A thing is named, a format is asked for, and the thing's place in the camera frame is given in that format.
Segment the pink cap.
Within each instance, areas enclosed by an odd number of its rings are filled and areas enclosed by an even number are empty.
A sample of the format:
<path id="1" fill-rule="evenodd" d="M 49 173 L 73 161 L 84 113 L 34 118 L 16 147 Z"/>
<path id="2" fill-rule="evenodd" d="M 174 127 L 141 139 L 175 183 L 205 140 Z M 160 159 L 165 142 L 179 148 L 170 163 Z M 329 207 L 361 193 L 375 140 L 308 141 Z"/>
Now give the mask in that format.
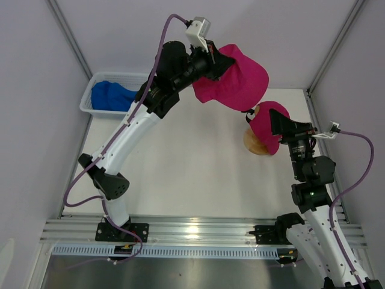
<path id="1" fill-rule="evenodd" d="M 280 147 L 280 136 L 271 132 L 270 109 L 290 118 L 287 109 L 275 101 L 260 102 L 255 109 L 248 111 L 254 116 L 252 119 L 246 116 L 250 128 L 244 135 L 244 144 L 250 152 L 257 155 L 275 155 Z"/>
<path id="2" fill-rule="evenodd" d="M 268 72 L 244 55 L 236 44 L 223 46 L 219 52 L 233 58 L 235 63 L 218 81 L 203 77 L 194 82 L 196 98 L 202 103 L 217 101 L 236 111 L 253 108 L 268 88 Z"/>

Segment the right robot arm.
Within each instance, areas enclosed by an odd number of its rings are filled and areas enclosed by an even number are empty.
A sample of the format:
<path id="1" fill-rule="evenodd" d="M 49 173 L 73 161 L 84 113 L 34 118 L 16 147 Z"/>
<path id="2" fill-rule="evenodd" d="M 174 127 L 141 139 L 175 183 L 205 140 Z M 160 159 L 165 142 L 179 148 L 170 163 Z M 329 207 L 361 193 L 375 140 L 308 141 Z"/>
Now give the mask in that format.
<path id="1" fill-rule="evenodd" d="M 311 123 L 296 122 L 275 109 L 269 112 L 271 132 L 287 145 L 295 180 L 292 199 L 300 210 L 279 216 L 274 236 L 292 244 L 324 288 L 381 288 L 355 257 L 336 217 L 341 198 L 332 199 L 326 186 L 334 183 L 335 162 L 324 155 L 316 157 L 316 139 L 334 139 L 344 131 L 333 122 L 328 132 L 318 133 Z"/>

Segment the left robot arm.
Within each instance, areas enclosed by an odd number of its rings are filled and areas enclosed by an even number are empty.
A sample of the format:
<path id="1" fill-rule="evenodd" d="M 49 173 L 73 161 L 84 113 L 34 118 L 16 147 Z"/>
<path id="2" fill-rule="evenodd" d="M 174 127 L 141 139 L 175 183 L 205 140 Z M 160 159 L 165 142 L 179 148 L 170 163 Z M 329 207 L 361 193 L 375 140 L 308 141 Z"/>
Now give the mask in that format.
<path id="1" fill-rule="evenodd" d="M 235 64 L 235 59 L 220 52 L 213 41 L 206 44 L 206 48 L 192 46 L 190 54 L 181 42 L 163 44 L 156 56 L 154 76 L 141 86 L 119 127 L 96 152 L 78 159 L 99 191 L 111 223 L 108 232 L 117 241 L 130 234 L 130 217 L 123 200 L 130 183 L 120 173 L 123 163 L 145 133 L 179 102 L 182 90 L 201 78 L 217 82 Z"/>

